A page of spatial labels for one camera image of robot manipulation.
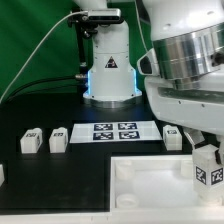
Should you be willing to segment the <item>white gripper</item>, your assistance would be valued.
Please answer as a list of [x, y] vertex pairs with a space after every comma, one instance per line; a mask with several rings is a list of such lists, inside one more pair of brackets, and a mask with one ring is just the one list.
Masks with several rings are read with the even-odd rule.
[[216, 162], [224, 165], [224, 105], [179, 97], [169, 98], [159, 93], [160, 83], [153, 77], [145, 79], [147, 98], [158, 120], [183, 126], [183, 132], [193, 149], [205, 138], [201, 131], [216, 134], [219, 148]]

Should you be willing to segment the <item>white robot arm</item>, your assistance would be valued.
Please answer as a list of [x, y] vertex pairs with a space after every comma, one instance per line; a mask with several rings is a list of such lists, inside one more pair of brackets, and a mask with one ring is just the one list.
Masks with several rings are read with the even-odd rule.
[[189, 130], [224, 138], [224, 0], [133, 0], [151, 26], [152, 47], [129, 63], [129, 27], [109, 0], [74, 0], [81, 22], [93, 34], [93, 66], [84, 98], [100, 105], [121, 104], [144, 87], [155, 117]]

